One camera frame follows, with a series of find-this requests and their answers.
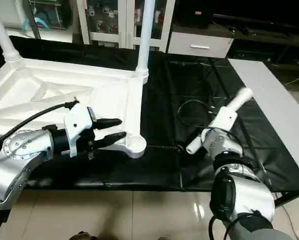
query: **black table cover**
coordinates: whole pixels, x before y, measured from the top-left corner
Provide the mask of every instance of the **black table cover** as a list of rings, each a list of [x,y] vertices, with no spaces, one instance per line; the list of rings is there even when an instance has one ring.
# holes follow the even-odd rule
[[[138,52],[129,49],[81,46],[70,43],[11,37],[24,58],[134,70]],[[0,66],[4,59],[0,50]],[[100,151],[45,162],[28,181],[33,189],[104,189],[208,192],[213,167],[204,151],[188,155],[184,149],[202,129],[184,125],[179,113],[193,125],[208,125],[214,113],[244,86],[226,59],[150,52],[149,79],[143,86],[141,135],[147,141],[142,157]],[[299,167],[254,100],[239,111],[232,132],[241,140],[257,176],[273,192],[299,191]]]

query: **floor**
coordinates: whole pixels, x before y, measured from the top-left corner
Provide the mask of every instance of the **floor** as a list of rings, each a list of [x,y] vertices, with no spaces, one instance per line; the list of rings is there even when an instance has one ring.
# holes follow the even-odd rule
[[[291,94],[299,102],[299,92]],[[68,240],[80,231],[100,239],[208,240],[209,201],[209,193],[197,192],[25,190],[1,227],[0,240]],[[299,238],[299,198],[285,209]],[[296,240],[282,207],[273,225]],[[215,239],[224,233],[216,221]]]

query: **white structure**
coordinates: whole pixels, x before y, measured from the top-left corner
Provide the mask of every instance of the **white structure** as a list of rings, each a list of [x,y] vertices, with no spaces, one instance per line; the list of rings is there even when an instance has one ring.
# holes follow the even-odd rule
[[[135,71],[22,58],[0,22],[0,46],[5,64],[0,68],[0,136],[34,113],[74,97],[93,108],[97,118],[119,118],[120,126],[97,130],[95,140],[126,131],[127,136],[106,149],[143,155],[146,140],[140,135],[143,84],[147,68],[155,0],[145,0],[138,65]],[[26,125],[39,129],[49,124],[64,127],[67,109],[43,115]]]

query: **black cable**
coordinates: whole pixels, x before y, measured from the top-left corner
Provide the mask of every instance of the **black cable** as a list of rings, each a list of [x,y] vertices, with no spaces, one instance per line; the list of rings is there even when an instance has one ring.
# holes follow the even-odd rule
[[[250,218],[250,217],[261,218],[261,219],[267,221],[272,226],[271,222],[266,217],[264,217],[259,211],[254,211],[253,213],[241,213],[240,216],[238,216],[234,221],[230,222],[230,224],[228,225],[228,227],[226,229],[226,232],[224,234],[223,240],[226,240],[226,238],[229,235],[230,230],[235,226],[235,224],[237,222],[239,222],[239,221],[241,221],[243,219]]]
[[[213,224],[214,224],[215,220],[216,220],[216,217],[212,216],[208,223],[208,236],[209,236],[210,240],[214,240]]]
[[[32,116],[30,116],[29,118],[25,119],[24,121],[20,122],[19,124],[17,124],[15,127],[13,127],[11,130],[9,130],[7,133],[5,133],[3,136],[0,137],[0,144],[3,143],[3,141],[5,139],[7,139],[10,135],[12,135],[13,133],[15,133],[18,129],[22,128],[23,126],[25,126],[26,124],[28,124],[29,122],[33,121],[34,119],[44,115],[44,114],[47,114],[51,111],[54,111],[56,109],[60,109],[60,108],[72,108],[73,105],[75,105],[76,103],[79,103],[79,101],[75,100],[75,101],[72,101],[72,102],[65,102],[65,103],[61,103],[61,104],[58,104],[58,105],[54,105],[54,106],[51,106],[47,109],[44,109]]]
[[[241,142],[241,140],[240,140],[234,133],[232,133],[232,132],[230,132],[230,131],[227,131],[227,130],[225,130],[225,129],[222,129],[222,128],[220,128],[220,127],[215,127],[215,126],[207,126],[207,125],[199,125],[199,126],[198,126],[198,125],[192,125],[192,124],[190,124],[190,123],[184,121],[184,120],[181,118],[181,110],[182,110],[182,108],[183,108],[184,106],[186,106],[187,104],[192,103],[192,102],[200,103],[200,104],[202,104],[204,107],[206,107],[209,111],[213,112],[213,110],[210,108],[210,106],[208,106],[206,103],[204,103],[204,102],[202,102],[202,101],[200,101],[200,100],[197,100],[197,99],[191,99],[191,100],[188,100],[188,101],[184,102],[184,103],[179,107],[179,109],[177,110],[177,118],[178,118],[178,120],[179,120],[182,124],[184,124],[184,125],[186,125],[186,126],[188,126],[188,127],[193,127],[193,128],[201,128],[201,129],[211,129],[211,130],[220,130],[220,131],[223,131],[223,132],[225,132],[226,134],[228,134],[229,136],[233,137],[233,138],[236,140],[236,142],[242,146],[242,142]]]

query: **white tube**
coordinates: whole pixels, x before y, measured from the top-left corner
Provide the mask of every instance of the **white tube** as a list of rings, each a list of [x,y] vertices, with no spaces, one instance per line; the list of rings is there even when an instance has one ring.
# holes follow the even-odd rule
[[[147,77],[149,74],[148,61],[150,51],[150,40],[154,17],[155,0],[145,0],[143,22],[141,26],[141,39],[138,53],[136,73],[139,76]]]
[[[243,87],[238,91],[236,97],[227,105],[227,107],[236,112],[244,103],[250,100],[252,96],[253,91],[250,88]]]
[[[3,56],[7,63],[15,62],[21,59],[19,52],[14,48],[9,35],[5,31],[4,25],[0,20],[0,46],[3,50]]]
[[[193,141],[186,147],[186,152],[188,154],[195,154],[202,146],[202,139],[201,136],[197,136],[194,138]]]

